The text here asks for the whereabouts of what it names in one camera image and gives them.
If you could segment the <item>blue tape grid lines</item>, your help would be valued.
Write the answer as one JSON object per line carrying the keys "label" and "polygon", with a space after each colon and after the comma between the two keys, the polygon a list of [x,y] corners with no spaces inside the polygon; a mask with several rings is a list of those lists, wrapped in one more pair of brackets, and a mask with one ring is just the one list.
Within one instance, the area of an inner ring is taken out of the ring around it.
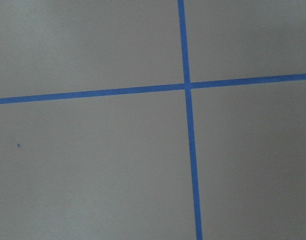
{"label": "blue tape grid lines", "polygon": [[55,101],[55,100],[66,100],[66,99],[93,98],[93,97],[103,97],[103,96],[131,95],[138,93],[140,94],[140,93],[183,91],[185,93],[185,109],[186,109],[188,141],[189,141],[195,231],[196,231],[196,238],[198,240],[201,240],[203,239],[203,230],[202,230],[202,216],[201,216],[201,207],[200,207],[200,189],[199,189],[199,177],[198,177],[197,154],[196,154],[196,138],[195,138],[195,129],[194,129],[192,90],[206,89],[206,88],[221,88],[229,86],[306,81],[306,73],[192,82],[190,78],[185,2],[183,0],[179,0],[177,2],[177,5],[178,5],[178,16],[179,16],[180,40],[181,40],[182,69],[183,69],[183,79],[184,79],[182,83],[149,85],[149,86],[139,86],[139,87],[138,86],[123,87],[123,88],[113,88],[106,90],[99,89],[99,90],[89,90],[89,91],[61,92],[61,93],[51,93],[44,95],[38,94],[38,95],[27,95],[27,96],[2,97],[0,98],[0,105],[14,104],[14,103],[15,104],[31,103],[31,102],[41,102],[41,101],[42,102]]}

